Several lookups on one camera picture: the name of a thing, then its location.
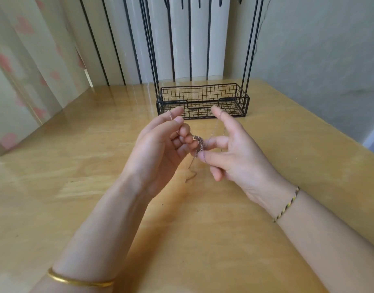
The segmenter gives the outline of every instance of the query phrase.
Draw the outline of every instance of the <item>curtain fold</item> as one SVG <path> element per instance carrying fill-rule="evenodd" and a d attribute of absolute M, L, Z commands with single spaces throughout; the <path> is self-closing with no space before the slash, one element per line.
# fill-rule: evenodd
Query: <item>curtain fold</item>
<path fill-rule="evenodd" d="M 75 45 L 59 0 L 0 0 L 0 148 L 89 88 Z"/>

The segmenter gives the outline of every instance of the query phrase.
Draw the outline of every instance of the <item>metal mesh basket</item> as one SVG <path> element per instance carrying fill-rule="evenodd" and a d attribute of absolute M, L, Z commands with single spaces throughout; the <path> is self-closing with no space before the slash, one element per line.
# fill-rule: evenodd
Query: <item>metal mesh basket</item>
<path fill-rule="evenodd" d="M 183 106 L 184 119 L 215 118 L 212 105 L 233 117 L 245 117 L 248 104 L 249 96 L 237 83 L 162 87 L 156 103 L 159 114 Z"/>

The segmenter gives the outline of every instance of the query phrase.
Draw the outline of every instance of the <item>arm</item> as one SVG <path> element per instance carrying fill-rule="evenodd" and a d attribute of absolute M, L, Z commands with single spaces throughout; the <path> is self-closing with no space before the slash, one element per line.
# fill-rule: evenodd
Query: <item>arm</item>
<path fill-rule="evenodd" d="M 79 281 L 115 279 L 149 202 L 198 145 L 180 117 L 183 108 L 171 113 L 174 120 L 166 112 L 142 130 L 120 177 L 69 241 L 53 271 Z M 72 286 L 44 276 L 31 292 L 112 292 L 112 287 Z"/>
<path fill-rule="evenodd" d="M 200 160 L 214 179 L 235 181 L 253 201 L 276 217 L 294 196 L 296 186 L 270 164 L 242 125 L 213 107 L 229 132 L 207 143 Z M 300 191 L 277 221 L 298 252 L 330 292 L 374 292 L 374 246 L 306 192 Z"/>

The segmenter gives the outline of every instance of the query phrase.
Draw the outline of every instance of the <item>gold bracelet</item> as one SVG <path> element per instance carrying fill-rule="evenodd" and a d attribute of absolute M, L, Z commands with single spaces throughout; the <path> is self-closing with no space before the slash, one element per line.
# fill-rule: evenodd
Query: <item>gold bracelet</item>
<path fill-rule="evenodd" d="M 282 217 L 282 215 L 283 215 L 283 213 L 291 206 L 291 204 L 296 200 L 296 198 L 297 198 L 297 195 L 298 195 L 298 192 L 299 192 L 299 186 L 297 186 L 297 189 L 296 189 L 296 195 L 295 196 L 293 196 L 293 198 L 291 199 L 291 201 L 286 205 L 286 207 L 283 209 L 283 211 L 281 211 L 281 213 L 276 217 L 276 218 L 274 218 L 274 219 L 272 219 L 272 221 L 275 223 L 275 222 L 277 222 L 277 220 L 279 219 L 279 218 L 281 218 Z"/>
<path fill-rule="evenodd" d="M 57 282 L 68 284 L 68 285 L 73 285 L 73 286 L 106 288 L 106 287 L 110 287 L 114 285 L 114 281 L 95 283 L 95 282 L 78 281 L 75 279 L 67 278 L 53 271 L 53 267 L 49 268 L 49 270 L 47 271 L 47 275 Z"/>

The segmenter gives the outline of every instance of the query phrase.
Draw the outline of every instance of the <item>table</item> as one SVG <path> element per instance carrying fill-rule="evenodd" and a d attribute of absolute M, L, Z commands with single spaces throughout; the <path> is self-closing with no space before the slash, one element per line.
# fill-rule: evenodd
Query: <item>table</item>
<path fill-rule="evenodd" d="M 272 164 L 374 244 L 374 154 L 261 80 L 248 94 L 239 121 Z M 40 279 L 156 114 L 152 85 L 89 89 L 0 158 L 0 292 Z M 187 122 L 208 138 L 215 121 Z M 190 161 L 150 203 L 116 292 L 326 292 L 234 183 L 198 160 L 185 183 Z"/>

